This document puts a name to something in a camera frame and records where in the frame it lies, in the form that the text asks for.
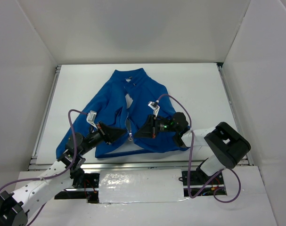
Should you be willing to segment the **aluminium table frame rail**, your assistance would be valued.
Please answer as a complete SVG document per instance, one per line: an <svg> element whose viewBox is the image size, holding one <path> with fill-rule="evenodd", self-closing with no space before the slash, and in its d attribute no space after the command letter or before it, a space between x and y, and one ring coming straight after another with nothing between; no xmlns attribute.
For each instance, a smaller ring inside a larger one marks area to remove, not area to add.
<svg viewBox="0 0 286 226"><path fill-rule="evenodd" d="M36 159L32 159L28 167L29 171L41 171L51 167L50 165L36 164ZM201 161L193 161L191 167L199 166ZM239 162L238 166L250 166L247 159L243 159ZM188 162L145 162L145 163L85 163L81 166L83 169L155 169L155 168L186 168Z"/></svg>

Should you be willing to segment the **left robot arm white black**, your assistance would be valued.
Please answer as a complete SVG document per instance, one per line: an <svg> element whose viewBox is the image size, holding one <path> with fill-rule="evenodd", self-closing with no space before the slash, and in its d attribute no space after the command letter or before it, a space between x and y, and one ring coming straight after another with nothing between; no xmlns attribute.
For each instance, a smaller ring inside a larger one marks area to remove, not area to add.
<svg viewBox="0 0 286 226"><path fill-rule="evenodd" d="M114 143L126 132L102 122L86 137L73 131L64 153L40 176L25 179L27 184L11 193L0 189L0 226L26 226L32 214L41 211L46 202L60 191L83 186L83 155L101 143Z"/></svg>

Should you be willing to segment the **white foil covered panel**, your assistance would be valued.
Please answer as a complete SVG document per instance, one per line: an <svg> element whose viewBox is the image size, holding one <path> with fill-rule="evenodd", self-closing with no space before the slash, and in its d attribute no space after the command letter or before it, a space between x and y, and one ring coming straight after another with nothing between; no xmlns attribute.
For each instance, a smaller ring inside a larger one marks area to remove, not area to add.
<svg viewBox="0 0 286 226"><path fill-rule="evenodd" d="M180 202L185 200L180 169L102 171L100 203Z"/></svg>

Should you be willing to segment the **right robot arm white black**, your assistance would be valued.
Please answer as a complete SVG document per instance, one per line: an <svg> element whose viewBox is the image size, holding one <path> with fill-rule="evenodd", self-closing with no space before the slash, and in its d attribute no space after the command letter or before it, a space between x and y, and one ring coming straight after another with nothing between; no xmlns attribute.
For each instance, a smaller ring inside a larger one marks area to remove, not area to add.
<svg viewBox="0 0 286 226"><path fill-rule="evenodd" d="M249 142L226 122L208 129L191 130L181 112L171 119L149 115L134 137L155 139L163 132L173 132L172 140L180 149L207 146L212 150L213 155L201 163L197 172L201 184L208 184L219 170L233 169L251 150Z"/></svg>

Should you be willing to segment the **blue zip-up jacket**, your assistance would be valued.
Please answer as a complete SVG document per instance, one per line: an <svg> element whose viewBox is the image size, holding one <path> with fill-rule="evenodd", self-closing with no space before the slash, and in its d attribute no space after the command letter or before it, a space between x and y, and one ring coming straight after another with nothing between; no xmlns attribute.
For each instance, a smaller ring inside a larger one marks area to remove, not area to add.
<svg viewBox="0 0 286 226"><path fill-rule="evenodd" d="M144 69L132 71L115 70L110 79L98 93L87 103L83 113L95 111L96 120L108 126L127 129L127 133L111 145L101 143L96 147L95 157L111 158L141 153L166 153L170 151L186 151L173 141L174 133L161 132L155 138L134 138L133 142L139 150L115 153L129 137L133 136L146 122L153 110L148 106L150 101L160 100L159 115L171 119L176 113L164 85L151 79Z"/></svg>

